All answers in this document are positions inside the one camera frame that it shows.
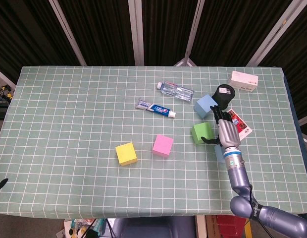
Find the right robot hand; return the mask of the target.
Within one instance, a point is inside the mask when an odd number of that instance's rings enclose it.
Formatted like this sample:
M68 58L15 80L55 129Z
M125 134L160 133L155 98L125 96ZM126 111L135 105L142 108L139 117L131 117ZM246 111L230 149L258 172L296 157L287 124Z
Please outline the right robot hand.
M223 148L236 147L241 144L236 125L232 122L228 112L223 112L218 106L210 106L214 113L214 118L218 126L218 137L215 139L206 139L201 137L205 144L216 144Z

